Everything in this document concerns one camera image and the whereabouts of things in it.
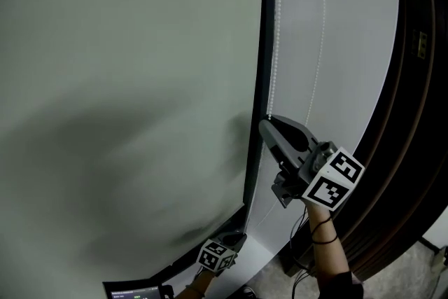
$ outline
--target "black strap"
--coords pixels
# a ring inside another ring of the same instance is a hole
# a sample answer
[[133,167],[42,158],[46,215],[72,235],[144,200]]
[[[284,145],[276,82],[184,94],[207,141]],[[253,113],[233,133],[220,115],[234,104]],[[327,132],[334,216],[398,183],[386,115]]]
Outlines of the black strap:
[[316,242],[316,241],[314,241],[314,239],[313,239],[314,233],[317,231],[317,229],[318,229],[321,225],[323,225],[323,224],[325,224],[325,223],[328,223],[328,222],[330,222],[330,221],[331,221],[331,217],[330,217],[329,219],[325,220],[324,222],[320,222],[320,223],[313,229],[313,231],[311,232],[311,240],[312,240],[312,242],[313,242],[314,244],[329,244],[329,243],[333,243],[333,242],[338,238],[338,236],[336,235],[336,237],[334,238],[334,240],[330,240],[329,242]]

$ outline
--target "black cable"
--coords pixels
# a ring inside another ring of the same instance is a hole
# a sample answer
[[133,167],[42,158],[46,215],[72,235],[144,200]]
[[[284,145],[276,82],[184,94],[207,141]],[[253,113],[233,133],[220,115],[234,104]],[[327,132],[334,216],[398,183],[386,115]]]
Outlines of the black cable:
[[330,240],[329,242],[315,242],[313,239],[311,239],[311,240],[314,244],[330,244],[330,243],[333,243],[337,238],[339,238],[339,237],[336,235],[336,237],[333,240]]
[[325,223],[330,222],[331,220],[332,220],[332,219],[331,219],[331,217],[330,217],[329,219],[327,219],[327,220],[325,220],[325,221],[323,221],[323,222],[320,222],[320,223],[313,229],[313,231],[311,232],[311,241],[312,241],[314,244],[330,244],[330,243],[333,243],[333,242],[338,238],[338,236],[337,236],[337,234],[336,234],[336,237],[335,237],[333,240],[330,240],[329,242],[316,242],[316,241],[313,239],[314,233],[317,231],[317,228],[319,228],[321,225],[323,225],[323,224],[325,224]]
[[302,273],[302,274],[305,274],[305,275],[302,275],[300,278],[299,278],[299,276],[297,276],[297,279],[295,280],[295,283],[294,283],[294,285],[293,285],[293,292],[291,293],[291,299],[294,299],[294,297],[295,297],[295,288],[296,288],[296,286],[297,286],[303,279],[309,277],[309,274],[307,274],[306,272],[305,272],[305,273]]
[[324,221],[324,222],[320,222],[320,223],[313,229],[313,231],[311,232],[311,238],[313,237],[313,235],[314,235],[314,233],[316,232],[317,228],[319,228],[321,225],[323,225],[323,224],[325,224],[325,223],[328,223],[328,222],[330,222],[330,221],[331,221],[331,217],[330,217],[329,219],[327,219],[326,221]]
[[306,270],[308,271],[308,268],[303,266],[302,264],[299,263],[299,261],[297,259],[295,259],[294,253],[293,253],[293,233],[294,233],[294,227],[295,225],[300,221],[299,227],[297,228],[297,230],[295,231],[295,233],[297,233],[300,229],[302,229],[302,227],[305,225],[306,221],[305,221],[305,214],[307,214],[307,208],[305,207],[303,209],[303,213],[302,215],[299,217],[299,219],[294,223],[293,227],[291,228],[291,234],[289,236],[289,248],[291,250],[291,256],[293,258],[294,263],[302,270]]

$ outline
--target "screen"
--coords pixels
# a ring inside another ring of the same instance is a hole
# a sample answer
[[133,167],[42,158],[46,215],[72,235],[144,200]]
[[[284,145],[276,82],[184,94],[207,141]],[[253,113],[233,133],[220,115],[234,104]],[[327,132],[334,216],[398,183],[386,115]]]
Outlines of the screen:
[[113,299],[161,299],[159,288],[134,289],[132,291],[113,291]]

